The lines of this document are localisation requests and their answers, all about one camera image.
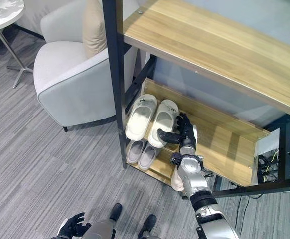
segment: chair cushion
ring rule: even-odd
[[[34,85],[39,94],[64,72],[87,60],[81,42],[54,41],[39,50],[34,63]]]
[[[87,0],[83,17],[83,45],[87,57],[103,51],[106,45],[103,8],[99,0]]]

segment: floor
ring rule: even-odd
[[[26,64],[44,41],[14,28],[5,34]],[[65,217],[81,211],[90,223],[108,217],[116,202],[123,214],[117,236],[135,239],[145,218],[157,215],[153,232],[162,239],[198,238],[188,201],[132,167],[123,169],[116,122],[70,127],[65,133],[36,99],[33,76],[16,89],[16,65],[0,43],[0,239],[47,239]],[[230,184],[223,182],[222,188]],[[234,225],[240,197],[220,198]],[[242,239],[290,239],[290,192],[242,197],[237,229]]]

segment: wooden shelf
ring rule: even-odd
[[[124,21],[126,43],[290,114],[290,46],[180,0],[138,11]]]
[[[187,113],[191,123],[198,129],[196,154],[204,156],[204,166],[207,169],[238,185],[251,184],[255,143],[269,135],[268,131],[197,102],[150,79],[144,81],[142,93],[155,95],[158,102],[170,99],[178,105],[181,112]],[[151,127],[152,122],[147,129],[146,140]],[[144,172],[170,185],[174,166],[169,161],[171,154],[177,151],[177,145],[167,144],[150,169]]]

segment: armchair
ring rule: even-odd
[[[34,63],[37,98],[65,131],[68,126],[115,115],[107,48],[87,58],[82,43],[85,0],[76,0],[41,20],[46,44]],[[138,8],[133,0],[123,3],[123,18]],[[131,85],[137,50],[124,55],[125,90]]]

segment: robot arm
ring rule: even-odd
[[[229,223],[222,208],[207,185],[202,172],[202,156],[196,156],[197,129],[188,117],[181,113],[177,117],[180,134],[166,133],[159,129],[157,135],[165,142],[180,144],[179,153],[172,155],[171,163],[177,165],[177,172],[183,181],[184,191],[190,199],[198,222],[200,239],[239,239],[235,228]]]

